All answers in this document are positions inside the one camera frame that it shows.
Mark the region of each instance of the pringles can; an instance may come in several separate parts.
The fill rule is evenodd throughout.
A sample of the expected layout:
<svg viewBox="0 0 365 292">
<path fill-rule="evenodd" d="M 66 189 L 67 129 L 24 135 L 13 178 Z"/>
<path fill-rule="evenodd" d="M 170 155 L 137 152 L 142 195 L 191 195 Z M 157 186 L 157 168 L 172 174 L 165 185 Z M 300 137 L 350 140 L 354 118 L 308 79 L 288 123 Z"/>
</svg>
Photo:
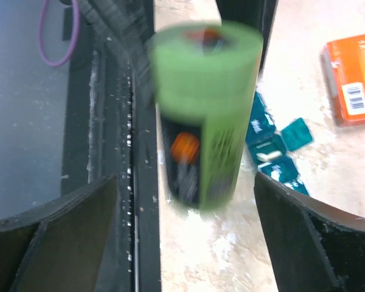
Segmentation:
<svg viewBox="0 0 365 292">
<path fill-rule="evenodd" d="M 150 60 L 172 195 L 195 208 L 235 191 L 263 38 L 250 27 L 188 23 L 153 38 Z"/>
</svg>

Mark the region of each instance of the orange logo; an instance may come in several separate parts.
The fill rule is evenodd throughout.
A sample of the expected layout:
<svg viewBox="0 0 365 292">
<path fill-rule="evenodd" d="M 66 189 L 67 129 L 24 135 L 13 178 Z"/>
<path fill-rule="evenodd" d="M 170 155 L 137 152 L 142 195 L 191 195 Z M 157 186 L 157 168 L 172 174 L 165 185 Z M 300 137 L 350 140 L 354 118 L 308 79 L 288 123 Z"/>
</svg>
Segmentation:
<svg viewBox="0 0 365 292">
<path fill-rule="evenodd" d="M 199 154 L 199 140 L 192 134 L 182 132 L 174 141 L 170 152 L 176 161 L 194 164 Z"/>
</svg>

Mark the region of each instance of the marble table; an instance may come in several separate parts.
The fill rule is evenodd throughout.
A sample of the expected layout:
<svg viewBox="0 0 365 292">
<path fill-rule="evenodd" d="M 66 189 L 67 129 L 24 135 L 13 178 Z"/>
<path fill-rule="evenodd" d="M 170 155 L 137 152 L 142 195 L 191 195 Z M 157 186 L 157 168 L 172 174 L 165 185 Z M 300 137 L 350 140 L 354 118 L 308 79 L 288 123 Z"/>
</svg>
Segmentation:
<svg viewBox="0 0 365 292">
<path fill-rule="evenodd" d="M 156 1 L 156 28 L 219 20 L 210 0 Z M 303 117 L 315 141 L 291 154 L 310 195 L 365 217 L 365 126 L 332 119 L 320 54 L 324 44 L 365 33 L 365 1 L 280 0 L 259 91 L 279 129 Z M 170 199 L 159 147 L 162 289 L 277 291 L 243 155 L 234 199 L 212 214 L 182 211 Z"/>
</svg>

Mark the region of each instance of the orange box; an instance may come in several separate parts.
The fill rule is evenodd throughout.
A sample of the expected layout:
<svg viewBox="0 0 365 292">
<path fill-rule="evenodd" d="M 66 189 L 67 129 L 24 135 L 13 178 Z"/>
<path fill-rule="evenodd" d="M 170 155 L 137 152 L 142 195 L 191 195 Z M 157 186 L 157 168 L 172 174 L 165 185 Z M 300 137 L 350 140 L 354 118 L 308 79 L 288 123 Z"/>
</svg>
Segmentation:
<svg viewBox="0 0 365 292">
<path fill-rule="evenodd" d="M 338 125 L 365 123 L 365 35 L 327 43 L 323 58 Z"/>
</svg>

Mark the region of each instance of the green cylindrical container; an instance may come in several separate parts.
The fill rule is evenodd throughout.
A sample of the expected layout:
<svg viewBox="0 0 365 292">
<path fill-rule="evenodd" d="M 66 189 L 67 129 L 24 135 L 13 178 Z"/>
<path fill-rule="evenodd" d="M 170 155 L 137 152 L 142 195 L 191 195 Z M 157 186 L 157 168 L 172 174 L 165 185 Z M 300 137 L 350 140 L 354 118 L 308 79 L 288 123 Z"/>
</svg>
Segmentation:
<svg viewBox="0 0 365 292">
<path fill-rule="evenodd" d="M 237 182 L 262 54 L 244 25 L 188 23 L 158 32 L 151 65 L 171 193 L 208 209 Z"/>
</svg>

